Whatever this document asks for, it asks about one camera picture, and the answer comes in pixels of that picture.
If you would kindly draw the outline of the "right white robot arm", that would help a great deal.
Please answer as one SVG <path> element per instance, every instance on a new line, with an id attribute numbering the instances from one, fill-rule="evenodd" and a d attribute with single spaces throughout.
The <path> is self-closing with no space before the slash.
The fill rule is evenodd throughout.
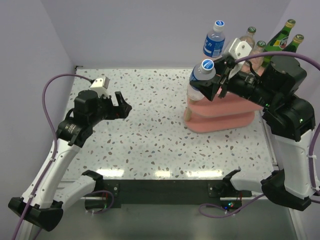
<path id="1" fill-rule="evenodd" d="M 304 60 L 314 67 L 320 65 L 311 58 L 287 51 L 271 51 L 270 63 L 261 75 L 254 71 L 232 71 L 249 57 L 222 57 L 214 62 L 215 75 L 191 80 L 193 88 L 209 101 L 233 93 L 263 108 L 262 118 L 270 127 L 284 155 L 280 170 L 271 174 L 245 173 L 234 170 L 223 178 L 223 192 L 230 197 L 239 191 L 258 192 L 272 203 L 298 211 L 312 203 L 320 194 L 314 148 L 320 133 L 315 110 L 296 91 L 307 76 L 301 67 Z"/>

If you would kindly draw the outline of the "green glass bottle gold cap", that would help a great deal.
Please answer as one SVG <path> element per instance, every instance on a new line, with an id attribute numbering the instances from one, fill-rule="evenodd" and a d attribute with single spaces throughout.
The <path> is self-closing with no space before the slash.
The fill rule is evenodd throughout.
<path id="1" fill-rule="evenodd" d="M 287 45 L 290 32 L 295 24 L 296 21 L 294 19 L 288 19 L 284 27 L 267 43 L 263 52 L 282 51 Z"/>

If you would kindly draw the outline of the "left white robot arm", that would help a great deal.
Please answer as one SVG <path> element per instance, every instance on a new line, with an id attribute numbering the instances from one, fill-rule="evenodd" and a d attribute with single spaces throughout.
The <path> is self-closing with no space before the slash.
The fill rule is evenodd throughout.
<path id="1" fill-rule="evenodd" d="M 94 90 L 80 91 L 64 120 L 58 125 L 49 154 L 36 178 L 21 197 L 8 203 L 16 215 L 50 232 L 60 222 L 64 211 L 84 195 L 99 196 L 104 190 L 102 175 L 85 171 L 73 183 L 70 193 L 57 194 L 57 187 L 71 161 L 104 120 L 125 119 L 132 106 L 120 91 L 115 92 L 117 105 L 110 97 L 98 96 Z"/>

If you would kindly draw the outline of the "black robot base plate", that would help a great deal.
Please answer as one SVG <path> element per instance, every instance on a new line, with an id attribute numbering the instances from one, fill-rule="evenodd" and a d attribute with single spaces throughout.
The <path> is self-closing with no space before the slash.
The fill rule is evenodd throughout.
<path id="1" fill-rule="evenodd" d="M 252 192 L 238 191 L 224 180 L 113 180 L 105 179 L 85 198 L 86 210 L 101 211 L 122 205 L 201 205 L 216 204 L 226 210 L 242 206 Z"/>

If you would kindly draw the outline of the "clear Chang glass bottle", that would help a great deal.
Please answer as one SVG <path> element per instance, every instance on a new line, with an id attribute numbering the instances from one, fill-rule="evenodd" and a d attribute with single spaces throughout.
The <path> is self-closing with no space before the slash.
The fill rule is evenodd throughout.
<path id="1" fill-rule="evenodd" d="M 244 34 L 243 36 L 241 36 L 239 39 L 241 41 L 245 41 L 247 42 L 250 47 L 253 49 L 255 47 L 255 39 L 254 39 L 254 35 L 256 33 L 256 28 L 253 26 L 248 27 L 246 34 Z"/>
<path id="2" fill-rule="evenodd" d="M 264 51 L 265 46 L 266 46 L 266 42 L 263 40 L 259 40 L 249 55 L 255 56 L 257 54 L 261 54 Z M 263 56 L 255 57 L 255 58 L 251 58 L 248 61 L 246 61 L 245 65 L 248 67 L 251 66 L 254 71 L 257 71 L 261 67 L 263 61 L 264 61 Z"/>

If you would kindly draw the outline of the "blue label water bottle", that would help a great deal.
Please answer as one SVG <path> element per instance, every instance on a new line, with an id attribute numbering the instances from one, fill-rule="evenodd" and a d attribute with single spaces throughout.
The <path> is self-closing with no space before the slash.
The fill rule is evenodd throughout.
<path id="1" fill-rule="evenodd" d="M 192 70 L 189 77 L 189 84 L 187 85 L 187 97 L 191 101 L 200 101 L 205 96 L 197 90 L 195 87 L 191 86 L 193 82 L 207 81 L 212 79 L 216 74 L 215 63 L 213 60 L 206 58 L 202 62 L 199 62 Z"/>
<path id="2" fill-rule="evenodd" d="M 206 59 L 212 59 L 214 61 L 221 56 L 226 39 L 224 29 L 225 22 L 216 20 L 213 29 L 207 33 L 202 48 Z"/>

